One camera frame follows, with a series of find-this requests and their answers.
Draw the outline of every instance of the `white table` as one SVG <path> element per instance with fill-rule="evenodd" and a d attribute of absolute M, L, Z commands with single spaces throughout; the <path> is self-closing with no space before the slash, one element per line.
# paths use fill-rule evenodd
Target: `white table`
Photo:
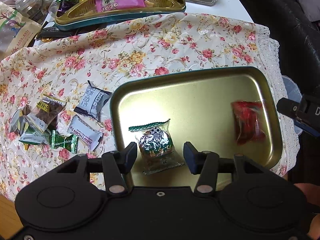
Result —
<path fill-rule="evenodd" d="M 187 13 L 207 13 L 253 23 L 250 15 L 239 0 L 218 0 L 213 6 L 190 2 L 187 2 L 186 5 Z M 52 22 L 54 18 L 48 14 L 45 20 Z M 35 42 L 34 46 L 41 44 L 43 44 L 43 42 L 39 40 Z"/>

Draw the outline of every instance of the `gold tray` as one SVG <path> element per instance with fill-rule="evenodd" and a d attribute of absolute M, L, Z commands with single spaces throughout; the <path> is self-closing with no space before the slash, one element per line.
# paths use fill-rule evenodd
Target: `gold tray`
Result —
<path fill-rule="evenodd" d="M 83 0 L 60 17 L 55 15 L 55 23 L 57 25 L 68 25 L 75 22 L 81 22 L 88 19 L 95 19 L 101 17 L 107 17 L 112 15 L 121 15 L 121 14 L 146 14 L 142 15 L 147 16 L 148 13 L 173 13 L 173 12 L 180 12 L 185 9 L 186 3 L 184 0 L 148 0 L 155 4 L 154 7 L 145 7 L 145 8 L 133 8 L 133 9 L 121 9 L 121 10 L 111 10 L 107 12 L 96 12 L 96 13 L 89 13 L 92 10 L 95 10 L 95 0 Z"/>
<path fill-rule="evenodd" d="M 264 141 L 236 144 L 230 103 L 239 100 L 263 102 Z M 134 134 L 128 131 L 130 126 L 170 118 L 169 132 L 181 156 L 186 141 L 198 151 L 213 151 L 223 158 L 242 153 L 267 168 L 276 165 L 282 155 L 282 136 L 268 82 L 254 67 L 188 71 L 128 82 L 112 94 L 110 110 L 116 147 L 120 151 L 130 142 L 136 142 Z M 144 175 L 142 171 L 139 152 L 131 174 L 125 177 L 126 183 L 194 189 L 198 180 L 198 175 L 192 175 L 187 166 L 152 175 Z M 219 174 L 217 187 L 224 187 L 230 178 L 230 174 Z"/>

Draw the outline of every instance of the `red candy wrapper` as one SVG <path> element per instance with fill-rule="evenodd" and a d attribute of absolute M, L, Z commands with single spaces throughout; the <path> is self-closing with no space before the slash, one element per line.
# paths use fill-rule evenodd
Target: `red candy wrapper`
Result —
<path fill-rule="evenodd" d="M 236 140 L 238 145 L 249 141 L 265 139 L 261 130 L 259 116 L 262 112 L 261 102 L 239 101 L 231 103 L 236 118 Z"/>

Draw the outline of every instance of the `plastic jar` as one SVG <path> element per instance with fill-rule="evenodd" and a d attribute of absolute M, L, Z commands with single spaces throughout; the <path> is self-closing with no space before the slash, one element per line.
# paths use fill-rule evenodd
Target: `plastic jar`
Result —
<path fill-rule="evenodd" d="M 16 0 L 16 10 L 24 17 L 35 22 L 42 23 L 44 12 L 42 10 L 42 0 Z"/>

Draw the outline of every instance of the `floral tablecloth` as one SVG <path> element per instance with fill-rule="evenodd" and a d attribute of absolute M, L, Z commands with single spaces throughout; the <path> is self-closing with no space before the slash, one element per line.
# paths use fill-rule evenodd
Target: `floral tablecloth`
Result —
<path fill-rule="evenodd" d="M 278 65 L 278 43 L 269 30 L 239 20 L 207 14 L 175 13 L 123 22 L 109 28 L 23 48 L 0 63 L 0 193 L 14 200 L 22 187 L 72 157 L 66 149 L 48 145 L 25 150 L 10 118 L 26 104 L 33 108 L 43 93 L 68 103 L 58 116 L 58 132 L 66 134 L 87 80 L 114 91 L 136 79 L 188 70 L 228 66 L 255 66 L 267 77 L 275 102 L 286 96 Z M 108 106 L 103 122 L 82 117 L 102 131 L 98 147 L 90 152 L 79 140 L 78 153 L 89 158 L 115 149 Z M 299 150 L 293 122 L 279 116 L 284 150 L 272 169 L 285 174 Z M 103 176 L 91 175 L 103 188 Z"/>

